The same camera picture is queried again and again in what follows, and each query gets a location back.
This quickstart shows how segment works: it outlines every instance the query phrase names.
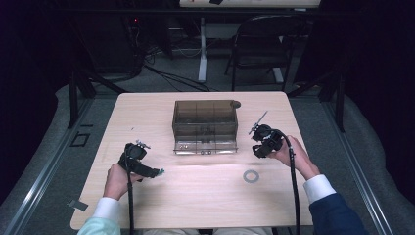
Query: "person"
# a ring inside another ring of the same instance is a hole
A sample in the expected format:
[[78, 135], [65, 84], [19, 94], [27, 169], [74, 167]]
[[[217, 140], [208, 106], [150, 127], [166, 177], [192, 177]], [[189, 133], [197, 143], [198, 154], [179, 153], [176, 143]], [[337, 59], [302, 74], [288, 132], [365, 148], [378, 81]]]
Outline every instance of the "person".
[[[303, 187], [310, 203], [314, 231], [317, 235], [343, 235], [343, 234], [368, 234], [357, 213], [352, 210], [344, 198], [331, 186], [324, 174], [311, 161], [299, 140], [288, 136], [295, 153], [296, 170], [306, 180]], [[289, 146], [283, 141], [281, 149], [272, 152], [268, 158], [281, 161], [290, 166]], [[136, 182], [143, 177], [131, 174], [131, 182]], [[118, 200], [127, 192], [127, 176], [124, 169], [118, 164], [113, 164], [109, 169], [107, 183], [103, 198], [97, 204], [94, 214], [88, 218], [78, 234], [120, 234], [118, 226], [119, 202]], [[144, 231], [144, 235], [159, 234], [199, 234], [196, 229], [152, 229]], [[264, 228], [218, 228], [213, 230], [214, 235], [271, 235], [269, 227]]]

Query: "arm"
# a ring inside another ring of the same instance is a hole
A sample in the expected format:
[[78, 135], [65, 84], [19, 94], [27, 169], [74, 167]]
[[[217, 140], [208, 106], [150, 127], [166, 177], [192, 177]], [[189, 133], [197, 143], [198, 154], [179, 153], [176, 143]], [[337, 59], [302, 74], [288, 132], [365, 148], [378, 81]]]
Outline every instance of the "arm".
[[[143, 176], [131, 173], [131, 182]], [[78, 234], [120, 234], [118, 225], [119, 199], [127, 191], [127, 175], [118, 164], [108, 170], [103, 198], [97, 204], [94, 214], [88, 218]]]
[[[343, 197], [336, 193], [325, 175], [311, 161], [301, 143], [289, 136], [295, 153], [296, 170], [305, 178], [305, 193], [310, 202], [310, 212], [315, 233], [323, 234], [367, 234], [359, 216], [347, 206]], [[268, 158], [290, 165], [289, 147], [286, 141], [278, 152]]]

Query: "dark blue sleeve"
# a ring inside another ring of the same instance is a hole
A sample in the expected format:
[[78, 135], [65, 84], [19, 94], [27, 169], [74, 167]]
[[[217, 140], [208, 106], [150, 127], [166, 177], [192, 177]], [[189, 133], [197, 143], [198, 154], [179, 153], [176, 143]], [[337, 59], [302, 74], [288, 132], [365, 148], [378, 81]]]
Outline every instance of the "dark blue sleeve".
[[316, 235], [368, 234], [357, 213], [340, 194], [332, 194], [310, 205]]

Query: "chair backrest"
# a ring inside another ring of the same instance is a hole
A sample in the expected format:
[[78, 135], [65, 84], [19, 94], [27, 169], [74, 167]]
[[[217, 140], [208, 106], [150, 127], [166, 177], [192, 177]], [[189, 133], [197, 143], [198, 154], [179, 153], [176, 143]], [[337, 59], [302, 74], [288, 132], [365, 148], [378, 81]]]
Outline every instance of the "chair backrest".
[[238, 36], [278, 37], [299, 35], [304, 20], [290, 16], [256, 16], [243, 22], [238, 28]]

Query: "hand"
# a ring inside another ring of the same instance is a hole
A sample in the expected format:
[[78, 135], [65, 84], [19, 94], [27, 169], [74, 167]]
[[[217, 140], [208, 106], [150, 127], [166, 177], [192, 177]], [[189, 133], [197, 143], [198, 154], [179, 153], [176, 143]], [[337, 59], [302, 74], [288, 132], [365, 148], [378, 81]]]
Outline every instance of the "hand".
[[[311, 161], [308, 154], [305, 152], [305, 149], [302, 147], [301, 143], [298, 139], [293, 136], [288, 136], [290, 143], [293, 147], [294, 151], [294, 160], [296, 169], [300, 172], [300, 174], [308, 180], [318, 174], [320, 174], [320, 170], [318, 167]], [[277, 159], [281, 161], [284, 165], [290, 166], [290, 154], [289, 154], [289, 147], [287, 141], [283, 140], [283, 146], [277, 152], [272, 152], [268, 156], [271, 159]]]
[[[133, 183], [143, 178], [143, 176], [135, 173], [130, 174]], [[103, 197], [119, 200], [128, 191], [127, 182], [127, 172], [119, 164], [113, 164], [108, 170]]]

